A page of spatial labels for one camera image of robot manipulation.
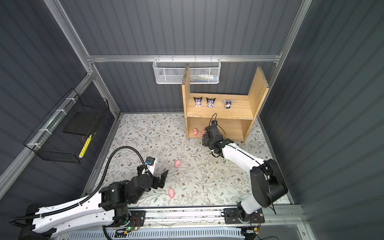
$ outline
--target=mesh basket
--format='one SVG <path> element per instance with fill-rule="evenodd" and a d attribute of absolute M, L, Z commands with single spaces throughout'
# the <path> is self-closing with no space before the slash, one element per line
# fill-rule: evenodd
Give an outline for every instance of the mesh basket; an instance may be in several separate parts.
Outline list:
<path fill-rule="evenodd" d="M 52 122 L 45 129 L 38 130 L 39 138 L 31 142 L 32 137 L 29 136 L 24 145 L 43 160 L 80 163 L 81 157 L 86 155 L 84 145 L 87 140 L 87 147 L 92 144 L 92 139 L 109 111 L 108 102 L 103 98 L 76 95 L 63 109 L 56 111 L 59 113 Z M 68 125 L 79 114 L 87 116 L 88 122 L 82 128 L 85 132 L 68 133 Z"/>
<path fill-rule="evenodd" d="M 156 83 L 181 84 L 185 66 L 188 62 L 162 62 L 153 60 L 153 71 Z M 216 84 L 219 83 L 220 61 L 189 62 L 191 84 Z"/>

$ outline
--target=yellow marker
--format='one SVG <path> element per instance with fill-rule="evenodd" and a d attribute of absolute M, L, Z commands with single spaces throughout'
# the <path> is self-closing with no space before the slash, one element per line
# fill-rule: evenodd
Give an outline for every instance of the yellow marker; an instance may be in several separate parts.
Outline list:
<path fill-rule="evenodd" d="M 91 142 L 91 139 L 92 139 L 92 134 L 89 136 L 87 141 L 85 141 L 84 147 L 79 154 L 79 158 L 84 157 L 85 151 L 87 151 L 87 148 L 88 148 L 89 143 Z"/>

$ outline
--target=cartoon cat figurine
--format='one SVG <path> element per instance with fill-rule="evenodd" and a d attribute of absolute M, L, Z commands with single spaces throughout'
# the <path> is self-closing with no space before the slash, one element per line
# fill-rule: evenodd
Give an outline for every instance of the cartoon cat figurine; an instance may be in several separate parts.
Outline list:
<path fill-rule="evenodd" d="M 233 102 L 233 100 L 231 100 L 231 101 L 224 100 L 225 109 L 230 109 L 232 102 Z"/>
<path fill-rule="evenodd" d="M 214 107 L 215 100 L 216 100 L 216 98 L 212 98 L 212 99 L 207 98 L 207 103 L 208 103 L 209 108 Z"/>
<path fill-rule="evenodd" d="M 200 98 L 195 98 L 195 104 L 196 104 L 196 107 L 201 107 L 201 100 L 203 99 L 203 97 L 200 97 Z"/>

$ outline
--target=floral patterned surface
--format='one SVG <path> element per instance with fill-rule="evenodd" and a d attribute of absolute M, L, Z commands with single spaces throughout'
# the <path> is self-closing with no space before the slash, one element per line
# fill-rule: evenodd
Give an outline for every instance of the floral patterned surface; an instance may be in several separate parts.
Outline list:
<path fill-rule="evenodd" d="M 256 157 L 271 158 L 257 121 L 245 144 L 237 144 Z M 136 204 L 131 204 L 132 207 L 233 205 L 250 193 L 250 178 L 246 172 L 229 160 L 212 157 L 200 139 L 186 139 L 183 113 L 123 115 L 107 158 L 114 149 L 125 145 L 136 148 L 144 159 L 148 156 L 156 158 L 155 175 L 169 170 L 165 187 L 144 193 Z M 179 168 L 174 167 L 177 160 L 181 161 Z M 103 186 L 136 176 L 139 161 L 130 149 L 116 153 Z M 175 191 L 173 199 L 168 195 L 170 187 Z M 290 202 L 283 196 L 275 203 Z"/>

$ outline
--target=white wire basket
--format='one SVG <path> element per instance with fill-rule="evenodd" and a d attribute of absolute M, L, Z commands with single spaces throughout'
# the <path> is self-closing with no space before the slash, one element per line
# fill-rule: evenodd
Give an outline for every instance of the white wire basket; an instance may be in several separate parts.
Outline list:
<path fill-rule="evenodd" d="M 153 71 L 156 83 L 181 84 L 188 62 L 165 62 L 153 60 Z M 191 84 L 217 84 L 219 83 L 221 62 L 189 62 Z"/>

